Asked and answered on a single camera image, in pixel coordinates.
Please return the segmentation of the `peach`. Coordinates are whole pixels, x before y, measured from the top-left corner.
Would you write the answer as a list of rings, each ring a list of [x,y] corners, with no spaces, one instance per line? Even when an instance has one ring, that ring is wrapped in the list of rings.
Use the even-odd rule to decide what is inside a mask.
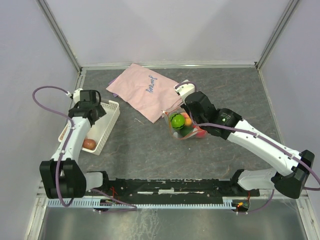
[[[180,114],[184,117],[184,126],[190,127],[193,125],[190,116],[186,112],[181,112]]]

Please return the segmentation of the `red apple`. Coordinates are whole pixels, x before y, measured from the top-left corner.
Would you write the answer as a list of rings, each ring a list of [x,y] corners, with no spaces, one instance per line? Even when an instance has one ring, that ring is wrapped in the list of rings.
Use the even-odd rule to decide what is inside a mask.
[[[202,139],[207,135],[207,132],[201,128],[198,128],[195,134],[196,138]]]

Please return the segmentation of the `clear zip top bag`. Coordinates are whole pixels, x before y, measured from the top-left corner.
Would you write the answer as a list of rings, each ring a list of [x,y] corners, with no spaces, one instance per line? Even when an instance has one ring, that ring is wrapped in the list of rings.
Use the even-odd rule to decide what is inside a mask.
[[[192,122],[189,114],[181,106],[163,110],[162,113],[170,135],[177,140],[202,139],[207,135],[205,130]]]

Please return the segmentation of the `dark green avocado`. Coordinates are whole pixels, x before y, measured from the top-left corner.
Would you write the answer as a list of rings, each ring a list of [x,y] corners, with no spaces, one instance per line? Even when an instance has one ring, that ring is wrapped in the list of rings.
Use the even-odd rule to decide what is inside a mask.
[[[188,134],[192,133],[194,128],[192,126],[184,126],[178,130],[178,133],[181,137],[185,137]]]

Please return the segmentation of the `green apple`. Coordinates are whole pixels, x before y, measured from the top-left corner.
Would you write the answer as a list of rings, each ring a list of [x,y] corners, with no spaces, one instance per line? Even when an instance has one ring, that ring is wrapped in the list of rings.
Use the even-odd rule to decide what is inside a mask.
[[[173,113],[169,116],[169,121],[173,129],[179,130],[185,126],[185,117],[180,113]]]

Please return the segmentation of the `white perforated plastic basket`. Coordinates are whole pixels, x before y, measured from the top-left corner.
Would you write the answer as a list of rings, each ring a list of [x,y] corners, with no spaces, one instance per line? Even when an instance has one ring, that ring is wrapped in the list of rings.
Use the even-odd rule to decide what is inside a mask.
[[[94,140],[96,146],[94,149],[88,149],[84,147],[81,149],[84,152],[97,156],[100,155],[102,149],[104,148],[120,115],[120,106],[116,101],[109,100],[108,102],[101,102],[100,104],[106,114],[95,122],[85,137],[86,140]]]

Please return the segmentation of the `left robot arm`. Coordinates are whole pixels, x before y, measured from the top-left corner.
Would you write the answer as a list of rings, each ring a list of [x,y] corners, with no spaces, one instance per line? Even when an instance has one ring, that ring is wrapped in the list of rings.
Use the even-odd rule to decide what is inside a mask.
[[[46,196],[59,199],[64,206],[67,206],[64,199],[81,198],[91,189],[99,195],[106,195],[111,189],[104,171],[83,173],[78,165],[88,132],[96,121],[106,115],[101,105],[101,95],[97,90],[90,89],[70,96],[77,102],[68,114],[55,112],[69,120],[66,133],[51,159],[42,161],[39,166]]]

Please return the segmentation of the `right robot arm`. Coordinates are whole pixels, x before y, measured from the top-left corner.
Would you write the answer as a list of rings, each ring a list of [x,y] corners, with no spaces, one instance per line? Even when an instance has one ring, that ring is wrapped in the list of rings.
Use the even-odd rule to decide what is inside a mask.
[[[315,155],[282,145],[261,133],[239,114],[228,108],[215,108],[201,91],[182,93],[183,108],[195,123],[212,136],[237,144],[271,167],[264,170],[237,170],[229,183],[236,196],[246,191],[270,189],[298,199],[311,173]]]

